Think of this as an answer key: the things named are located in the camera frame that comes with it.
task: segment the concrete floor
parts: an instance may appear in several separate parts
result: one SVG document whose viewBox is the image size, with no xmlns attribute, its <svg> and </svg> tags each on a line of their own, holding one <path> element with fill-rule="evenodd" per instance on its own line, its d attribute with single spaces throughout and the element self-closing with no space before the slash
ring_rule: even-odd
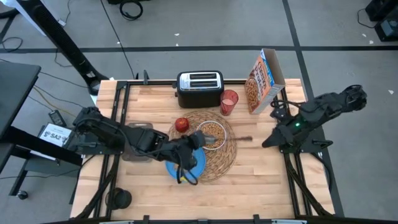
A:
<svg viewBox="0 0 398 224">
<path fill-rule="evenodd" d="M 45 1 L 65 18 L 67 0 Z M 356 12 L 369 0 L 288 0 L 301 46 L 382 46 L 372 29 L 356 22 Z M 280 0 L 152 0 L 143 2 L 144 14 L 137 21 L 126 21 L 117 6 L 105 3 L 109 16 L 124 47 L 179 46 L 294 46 L 283 2 Z M 119 47 L 118 40 L 99 1 L 72 0 L 72 11 L 65 30 L 81 48 Z M 369 22 L 365 14 L 361 20 Z M 0 20 L 0 29 L 5 19 Z M 40 65 L 43 72 L 84 84 L 73 68 L 54 63 L 54 49 L 21 15 L 18 15 L 7 37 L 24 39 L 22 49 L 28 54 L 0 54 L 12 62 Z M 8 42 L 12 48 L 16 43 Z M 226 78 L 246 78 L 259 50 L 155 51 L 127 53 L 134 72 L 146 69 L 151 79 L 175 78 L 184 70 L 223 72 Z M 296 52 L 277 51 L 286 78 L 302 78 Z M 121 52 L 85 53 L 101 73 L 115 79 L 131 79 L 132 75 Z M 368 105 L 362 111 L 344 114 L 323 126 L 327 139 L 335 143 L 329 148 L 336 183 L 346 217 L 398 220 L 398 51 L 304 51 L 314 95 L 340 92 L 348 85 L 361 84 L 368 94 Z M 59 55 L 60 62 L 68 62 Z M 93 102 L 84 88 L 61 82 L 43 74 L 37 85 L 55 96 L 91 106 Z M 36 92 L 30 94 L 40 99 Z M 77 114 L 79 107 L 54 102 Z M 49 122 L 49 110 L 27 99 L 14 126 L 37 134 Z M 63 114 L 71 124 L 73 118 Z M 17 175 L 23 161 L 12 158 L 0 177 Z M 66 220 L 68 204 L 76 179 L 56 177 L 26 179 L 22 189 L 30 193 L 28 200 L 9 197 L 13 180 L 0 180 L 0 217 L 2 223 L 42 223 Z"/>
</svg>

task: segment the wooden table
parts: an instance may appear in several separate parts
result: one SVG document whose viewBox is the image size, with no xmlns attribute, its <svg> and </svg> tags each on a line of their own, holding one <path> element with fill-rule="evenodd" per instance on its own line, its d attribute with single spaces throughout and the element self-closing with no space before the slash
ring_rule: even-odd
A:
<svg viewBox="0 0 398 224">
<path fill-rule="evenodd" d="M 101 83 L 97 107 L 104 116 L 111 116 L 115 88 L 116 81 Z M 251 115 L 243 85 L 226 85 L 225 89 L 235 90 L 239 101 L 232 114 L 224 118 L 236 136 L 253 136 L 253 142 L 238 142 L 238 155 L 228 173 L 197 186 L 178 185 L 167 173 L 164 162 L 120 160 L 116 186 L 130 191 L 132 203 L 124 210 L 113 211 L 112 220 L 142 220 L 143 215 L 150 215 L 151 220 L 252 219 L 253 214 L 259 214 L 260 218 L 294 217 L 283 155 L 277 147 L 261 147 L 276 124 L 269 116 L 272 108 L 268 106 L 261 114 Z M 123 91 L 117 121 L 121 116 Z M 290 101 L 305 100 L 299 79 L 286 79 L 286 91 Z M 171 86 L 132 86 L 126 124 L 150 122 L 154 129 L 167 133 L 178 117 L 193 111 L 181 109 L 174 92 Z M 220 113 L 218 107 L 209 110 Z M 291 110 L 293 114 L 298 111 L 294 107 Z M 309 154 L 302 154 L 301 159 L 308 188 L 333 213 L 322 164 Z M 82 168 L 71 217 L 79 214 L 96 192 L 102 161 L 103 156 L 96 156 Z M 303 200 L 297 186 L 296 189 L 303 214 Z M 105 214 L 105 207 L 101 206 L 101 215 Z"/>
</svg>

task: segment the round placemat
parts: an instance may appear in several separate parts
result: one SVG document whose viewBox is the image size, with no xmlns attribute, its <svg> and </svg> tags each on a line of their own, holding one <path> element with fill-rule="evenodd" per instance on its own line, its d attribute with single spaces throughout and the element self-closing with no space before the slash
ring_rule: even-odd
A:
<svg viewBox="0 0 398 224">
<path fill-rule="evenodd" d="M 200 182 L 210 182 L 225 175 L 234 164 L 237 153 L 236 141 L 228 140 L 235 138 L 234 132 L 232 131 L 232 128 L 228 122 L 217 114 L 209 111 L 189 112 L 184 114 L 182 118 L 188 119 L 189 129 L 184 133 L 179 133 L 177 130 L 175 130 L 175 126 L 172 125 L 169 130 L 170 139 L 179 138 L 183 134 L 192 134 L 197 130 L 199 124 L 202 124 L 202 122 L 205 121 L 217 121 L 224 126 L 227 135 L 227 141 L 221 148 L 217 150 L 205 150 L 206 167 L 205 171 L 203 171 L 202 175 L 198 179 Z"/>
</svg>

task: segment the red cup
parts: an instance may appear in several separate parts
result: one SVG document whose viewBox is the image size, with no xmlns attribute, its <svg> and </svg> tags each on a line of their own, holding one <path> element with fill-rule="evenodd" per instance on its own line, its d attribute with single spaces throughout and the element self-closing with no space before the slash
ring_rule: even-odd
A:
<svg viewBox="0 0 398 224">
<path fill-rule="evenodd" d="M 239 96 L 235 91 L 225 90 L 221 94 L 221 105 L 220 105 L 221 114 L 224 116 L 230 115 L 238 100 Z"/>
</svg>

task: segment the toaster slot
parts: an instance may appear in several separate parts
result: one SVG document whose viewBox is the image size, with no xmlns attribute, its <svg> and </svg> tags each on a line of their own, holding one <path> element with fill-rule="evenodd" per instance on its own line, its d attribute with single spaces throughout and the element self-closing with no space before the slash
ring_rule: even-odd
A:
<svg viewBox="0 0 398 224">
<path fill-rule="evenodd" d="M 191 82 L 190 87 L 217 87 L 217 81 L 201 81 L 201 82 Z"/>
<path fill-rule="evenodd" d="M 203 80 L 203 79 L 215 79 L 217 78 L 216 73 L 204 73 L 204 74 L 190 74 L 189 79 L 191 80 Z"/>
</svg>

